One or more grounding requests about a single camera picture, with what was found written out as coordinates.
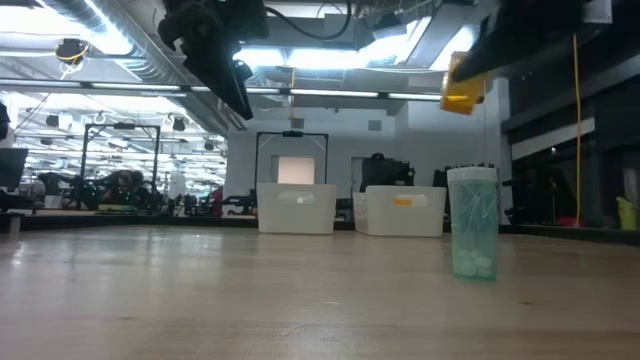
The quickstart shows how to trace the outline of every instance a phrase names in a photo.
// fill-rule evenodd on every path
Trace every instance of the clear plastic cup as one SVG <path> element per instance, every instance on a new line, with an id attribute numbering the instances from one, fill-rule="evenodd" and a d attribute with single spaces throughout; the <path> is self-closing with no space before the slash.
<path id="1" fill-rule="evenodd" d="M 453 273 L 495 280 L 498 243 L 496 169 L 469 167 L 447 171 L 451 203 Z"/>

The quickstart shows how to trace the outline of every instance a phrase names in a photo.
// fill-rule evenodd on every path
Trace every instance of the computer monitor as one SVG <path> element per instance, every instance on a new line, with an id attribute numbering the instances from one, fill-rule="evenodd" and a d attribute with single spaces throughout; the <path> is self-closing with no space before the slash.
<path id="1" fill-rule="evenodd" d="M 28 149 L 0 149 L 0 186 L 15 189 L 20 186 Z"/>
<path id="2" fill-rule="evenodd" d="M 364 159 L 362 161 L 362 186 L 364 192 L 370 185 L 413 186 L 414 171 L 408 162 L 391 159 Z"/>

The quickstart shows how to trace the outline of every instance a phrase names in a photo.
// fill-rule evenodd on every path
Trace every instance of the plastic cup lid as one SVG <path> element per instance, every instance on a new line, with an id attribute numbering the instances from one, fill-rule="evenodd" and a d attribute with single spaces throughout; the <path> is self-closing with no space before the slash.
<path id="1" fill-rule="evenodd" d="M 468 167 L 457 168 L 447 171 L 447 181 L 458 180 L 487 180 L 498 181 L 498 171 L 495 168 Z"/>

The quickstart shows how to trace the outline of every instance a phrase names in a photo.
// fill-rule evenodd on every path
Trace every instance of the table surface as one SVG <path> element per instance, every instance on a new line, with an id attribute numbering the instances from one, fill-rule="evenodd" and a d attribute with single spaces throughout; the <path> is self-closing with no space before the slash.
<path id="1" fill-rule="evenodd" d="M 498 280 L 450 241 L 107 227 L 0 237 L 13 359 L 637 359 L 640 249 L 501 236 Z"/>

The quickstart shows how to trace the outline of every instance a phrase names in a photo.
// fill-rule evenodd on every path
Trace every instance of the black frame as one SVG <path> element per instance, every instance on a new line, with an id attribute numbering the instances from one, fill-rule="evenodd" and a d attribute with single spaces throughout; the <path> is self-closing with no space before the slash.
<path id="1" fill-rule="evenodd" d="M 287 136 L 286 131 L 258 131 L 256 134 L 256 158 L 253 169 L 253 188 L 257 189 L 258 187 L 258 155 L 260 153 L 260 137 L 262 135 L 280 135 L 282 137 L 305 137 L 305 136 L 322 136 L 324 138 L 324 183 L 327 183 L 327 174 L 329 173 L 329 134 L 323 133 L 303 133 L 296 132 L 295 136 Z"/>
<path id="2" fill-rule="evenodd" d="M 94 136 L 89 138 L 89 130 L 92 128 L 100 128 L 100 131 Z M 153 186 L 155 187 L 156 177 L 158 176 L 158 153 L 160 152 L 160 126 L 159 125 L 137 125 L 128 123 L 115 123 L 115 124 L 86 124 L 84 126 L 84 142 L 82 144 L 82 162 L 80 164 L 80 177 L 84 181 L 84 173 L 87 166 L 87 147 L 89 142 L 95 138 L 96 135 L 106 128 L 114 128 L 120 130 L 134 130 L 140 129 L 154 129 L 156 131 L 156 141 L 154 146 L 153 156 Z M 78 209 L 80 209 L 80 199 L 78 198 Z"/>

